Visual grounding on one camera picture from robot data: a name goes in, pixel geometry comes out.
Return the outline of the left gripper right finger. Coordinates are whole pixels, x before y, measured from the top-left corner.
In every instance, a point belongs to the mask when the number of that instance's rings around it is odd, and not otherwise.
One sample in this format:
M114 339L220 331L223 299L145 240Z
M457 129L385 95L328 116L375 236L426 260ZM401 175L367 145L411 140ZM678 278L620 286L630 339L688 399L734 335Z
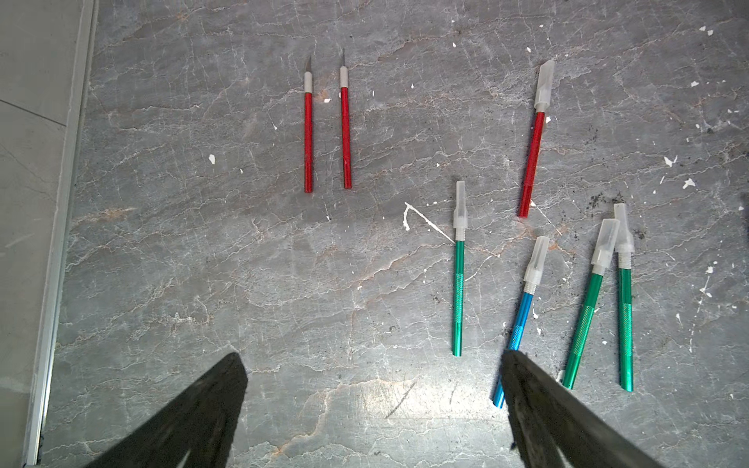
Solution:
M520 351L501 355L514 442L527 467L659 467Z

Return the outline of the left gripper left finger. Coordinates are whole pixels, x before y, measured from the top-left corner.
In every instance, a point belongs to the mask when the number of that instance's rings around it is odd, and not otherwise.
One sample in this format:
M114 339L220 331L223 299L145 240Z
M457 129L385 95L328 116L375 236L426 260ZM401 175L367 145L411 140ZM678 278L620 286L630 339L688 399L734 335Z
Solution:
M238 353L227 354L90 467L224 467L248 377Z

